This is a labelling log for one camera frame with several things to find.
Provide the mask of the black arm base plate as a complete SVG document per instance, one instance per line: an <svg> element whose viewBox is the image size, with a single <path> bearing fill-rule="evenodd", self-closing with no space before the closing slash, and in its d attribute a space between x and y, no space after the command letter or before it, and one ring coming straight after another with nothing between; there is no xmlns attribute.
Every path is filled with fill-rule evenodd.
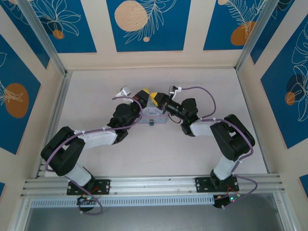
<svg viewBox="0 0 308 231"><path fill-rule="evenodd" d="M198 193L225 193L227 191L239 191L238 180L234 176L230 176L225 180L217 180L211 177L195 178L196 191Z"/></svg>
<svg viewBox="0 0 308 231"><path fill-rule="evenodd" d="M110 182L110 180L90 180L85 186L82 186L82 188L90 192L92 195L108 195ZM84 195L85 192L74 183L69 182L66 194L81 196Z"/></svg>

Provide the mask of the aluminium side rail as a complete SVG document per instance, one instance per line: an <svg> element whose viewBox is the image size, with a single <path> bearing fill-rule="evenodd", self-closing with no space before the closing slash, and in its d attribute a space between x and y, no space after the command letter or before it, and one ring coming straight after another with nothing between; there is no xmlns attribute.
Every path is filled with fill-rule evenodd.
<svg viewBox="0 0 308 231"><path fill-rule="evenodd" d="M52 139L52 137L57 132L57 128L58 128L60 117L62 114L64 102L65 102L69 84L71 81L72 73L73 73L72 71L67 71L66 75L64 76L61 82L61 86L60 86L60 89L59 89L59 92L58 92L58 95L55 101L55 105L52 111L51 121L50 121L48 130L47 130L47 135L46 135L46 139L43 144L43 147L45 147L45 145L48 144L48 142Z"/></svg>

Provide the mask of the pastel cartoon tin box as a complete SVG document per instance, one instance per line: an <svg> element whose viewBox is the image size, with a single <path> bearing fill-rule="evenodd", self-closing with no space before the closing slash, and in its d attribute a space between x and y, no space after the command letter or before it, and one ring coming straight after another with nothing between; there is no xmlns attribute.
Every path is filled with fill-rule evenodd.
<svg viewBox="0 0 308 231"><path fill-rule="evenodd" d="M167 114L163 114L162 110L158 109L152 102L151 99L148 100L147 106L142 110L142 117L139 120L139 124L148 124L149 120L154 119L155 124L165 124L167 122Z"/></svg>

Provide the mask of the aluminium frame post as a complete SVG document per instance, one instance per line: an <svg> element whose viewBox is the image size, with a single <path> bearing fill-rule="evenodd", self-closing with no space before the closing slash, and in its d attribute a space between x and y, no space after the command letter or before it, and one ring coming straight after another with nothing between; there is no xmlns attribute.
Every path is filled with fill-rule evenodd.
<svg viewBox="0 0 308 231"><path fill-rule="evenodd" d="M257 19L255 26L253 27L253 30L242 49L239 59L237 60L234 66L234 69L237 74L244 66L248 56L250 55L252 49L254 48L257 40L259 39L264 27L266 26L268 20L270 19L272 12L275 10L278 2L279 0L267 0L265 2L265 6L262 12L260 13L259 18Z"/></svg>
<svg viewBox="0 0 308 231"><path fill-rule="evenodd" d="M61 61L58 55L58 52L56 51L53 43L51 42L50 37L48 36L38 16L36 15L35 11L30 5L29 1L28 0L16 0L16 2L21 12L23 13L24 17L28 21L30 27L36 34L36 37L39 39L40 43L42 44L44 50L47 52L51 61L55 65L56 69L61 73L63 77L65 77L67 74L67 70L63 62Z"/></svg>

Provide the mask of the small circuit board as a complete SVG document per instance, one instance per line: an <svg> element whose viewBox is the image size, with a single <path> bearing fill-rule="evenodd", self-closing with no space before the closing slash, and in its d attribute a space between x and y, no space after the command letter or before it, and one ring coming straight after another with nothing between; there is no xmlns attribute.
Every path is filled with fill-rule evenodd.
<svg viewBox="0 0 308 231"><path fill-rule="evenodd" d="M229 204L235 202L240 197L241 197L241 195L239 193L238 194L232 194L232 195L214 195L213 206L215 208L225 208Z"/></svg>
<svg viewBox="0 0 308 231"><path fill-rule="evenodd" d="M77 198L77 205L96 205L96 200L89 195Z"/></svg>

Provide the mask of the aluminium mounting rail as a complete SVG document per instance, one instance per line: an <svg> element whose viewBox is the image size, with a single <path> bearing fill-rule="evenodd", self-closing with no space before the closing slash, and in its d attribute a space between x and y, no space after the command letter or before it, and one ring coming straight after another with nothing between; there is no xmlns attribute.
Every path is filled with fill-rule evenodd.
<svg viewBox="0 0 308 231"><path fill-rule="evenodd" d="M163 177L97 177L110 180L109 196L165 196L197 195L197 176ZM282 193L284 186L279 174L248 174L236 177L238 193ZM27 179L22 198L63 198L67 196L68 180L63 177L39 177Z"/></svg>

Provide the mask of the grey metal panel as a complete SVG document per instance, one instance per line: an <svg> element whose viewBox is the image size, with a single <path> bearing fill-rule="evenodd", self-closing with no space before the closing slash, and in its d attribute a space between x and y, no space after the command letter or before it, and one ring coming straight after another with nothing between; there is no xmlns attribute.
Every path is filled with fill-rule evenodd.
<svg viewBox="0 0 308 231"><path fill-rule="evenodd" d="M284 231L268 196L250 196L225 210L211 205L109 207L98 216L76 208L31 209L25 231Z"/></svg>

